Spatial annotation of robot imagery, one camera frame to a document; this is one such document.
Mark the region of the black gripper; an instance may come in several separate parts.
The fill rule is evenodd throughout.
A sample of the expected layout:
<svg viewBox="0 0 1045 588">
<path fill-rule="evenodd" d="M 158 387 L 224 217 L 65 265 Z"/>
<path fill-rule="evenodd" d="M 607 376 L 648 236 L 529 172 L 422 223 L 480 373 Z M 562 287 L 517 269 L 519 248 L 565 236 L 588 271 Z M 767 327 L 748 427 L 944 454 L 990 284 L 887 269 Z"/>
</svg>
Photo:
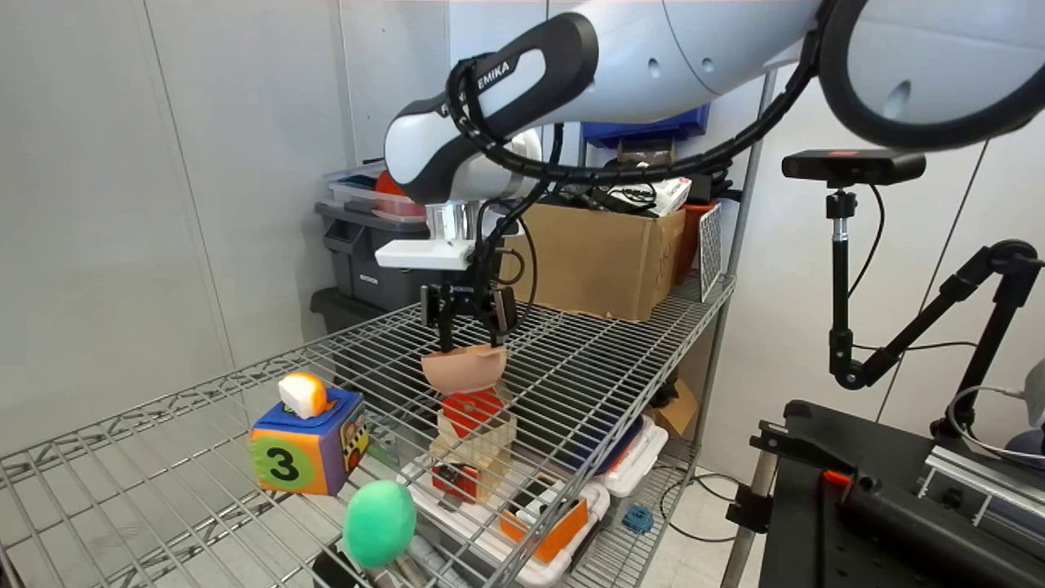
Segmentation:
<svg viewBox="0 0 1045 588">
<path fill-rule="evenodd" d="M 453 350 L 453 319 L 474 317 L 485 331 L 485 344 L 499 348 L 507 327 L 519 324 L 519 305 L 509 284 L 499 282 L 502 242 L 453 242 L 465 244 L 469 257 L 462 271 L 432 271 L 422 287 L 422 317 L 437 331 L 437 350 Z"/>
</svg>

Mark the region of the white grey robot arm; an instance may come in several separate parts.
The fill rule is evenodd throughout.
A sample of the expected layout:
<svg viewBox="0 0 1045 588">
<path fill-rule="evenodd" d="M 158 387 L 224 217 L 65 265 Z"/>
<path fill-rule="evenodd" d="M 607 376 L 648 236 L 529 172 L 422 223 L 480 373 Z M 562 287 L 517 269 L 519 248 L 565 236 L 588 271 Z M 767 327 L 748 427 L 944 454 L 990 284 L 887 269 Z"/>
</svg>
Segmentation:
<svg viewBox="0 0 1045 588">
<path fill-rule="evenodd" d="M 386 129 L 391 181 L 422 203 L 531 206 L 550 184 L 607 184 L 531 141 L 568 122 L 648 124 L 789 66 L 785 91 L 731 141 L 647 184 L 727 162 L 817 84 L 839 124 L 890 150 L 953 150 L 1045 109 L 1045 0 L 565 0 Z"/>
</svg>

